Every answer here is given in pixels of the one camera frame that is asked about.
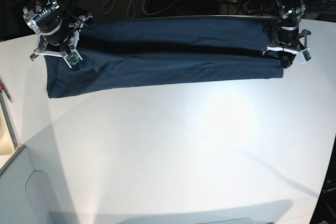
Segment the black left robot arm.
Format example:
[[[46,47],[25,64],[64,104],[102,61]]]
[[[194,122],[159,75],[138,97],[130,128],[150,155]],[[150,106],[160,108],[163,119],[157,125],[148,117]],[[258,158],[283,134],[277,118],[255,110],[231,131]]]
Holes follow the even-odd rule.
[[[289,68],[295,57],[301,57],[303,62],[312,59],[307,46],[311,31],[299,30],[301,18],[306,10],[302,0],[276,0],[277,19],[263,29],[269,37],[270,44],[262,50],[263,55],[275,52],[283,68]]]

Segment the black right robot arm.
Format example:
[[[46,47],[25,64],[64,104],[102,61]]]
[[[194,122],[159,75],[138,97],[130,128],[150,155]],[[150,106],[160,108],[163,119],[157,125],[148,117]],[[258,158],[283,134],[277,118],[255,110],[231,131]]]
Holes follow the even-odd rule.
[[[23,8],[23,19],[27,26],[39,36],[37,48],[30,55],[33,61],[38,56],[61,58],[71,69],[82,61],[77,50],[83,29],[95,30],[88,20],[92,15],[75,16],[71,11],[79,0],[33,0]]]

